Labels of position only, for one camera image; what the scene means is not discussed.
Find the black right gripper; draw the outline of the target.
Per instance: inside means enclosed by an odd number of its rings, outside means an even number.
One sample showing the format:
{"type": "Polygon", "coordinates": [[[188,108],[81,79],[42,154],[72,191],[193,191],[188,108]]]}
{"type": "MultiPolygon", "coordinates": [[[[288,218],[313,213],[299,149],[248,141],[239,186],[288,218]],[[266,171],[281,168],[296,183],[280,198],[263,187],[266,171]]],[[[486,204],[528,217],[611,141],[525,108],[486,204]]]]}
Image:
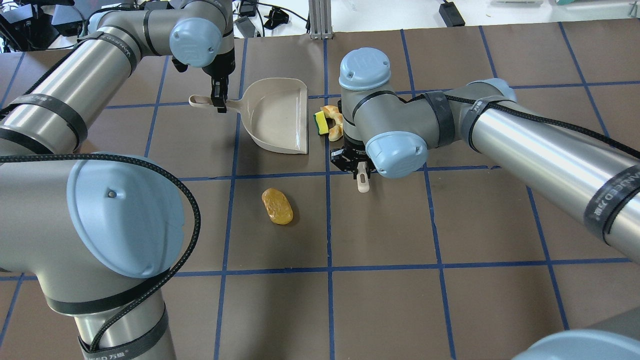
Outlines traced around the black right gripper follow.
{"type": "Polygon", "coordinates": [[[367,155],[364,146],[345,142],[341,148],[330,150],[330,162],[343,173],[357,173],[358,162],[365,162],[366,177],[370,178],[375,166],[367,155]]]}

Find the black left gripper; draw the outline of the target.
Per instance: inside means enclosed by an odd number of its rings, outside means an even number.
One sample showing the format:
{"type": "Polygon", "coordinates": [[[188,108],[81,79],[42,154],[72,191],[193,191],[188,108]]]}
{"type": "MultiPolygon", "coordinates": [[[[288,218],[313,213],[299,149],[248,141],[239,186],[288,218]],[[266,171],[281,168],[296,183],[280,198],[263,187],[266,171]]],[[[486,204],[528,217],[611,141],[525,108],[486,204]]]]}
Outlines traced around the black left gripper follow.
{"type": "Polygon", "coordinates": [[[211,105],[218,108],[218,113],[220,114],[226,114],[227,112],[230,75],[235,71],[235,68],[234,47],[223,54],[218,54],[211,64],[202,68],[202,71],[211,78],[211,105]]]}

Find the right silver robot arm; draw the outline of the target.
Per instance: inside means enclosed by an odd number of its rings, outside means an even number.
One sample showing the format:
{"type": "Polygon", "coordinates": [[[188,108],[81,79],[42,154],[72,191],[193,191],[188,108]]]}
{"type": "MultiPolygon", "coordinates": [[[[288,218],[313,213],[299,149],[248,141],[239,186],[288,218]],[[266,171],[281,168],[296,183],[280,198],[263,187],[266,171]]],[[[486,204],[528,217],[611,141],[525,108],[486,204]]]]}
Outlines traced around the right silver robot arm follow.
{"type": "Polygon", "coordinates": [[[504,360],[637,308],[639,266],[530,185],[496,121],[400,179],[238,178],[217,360],[504,360]]]}

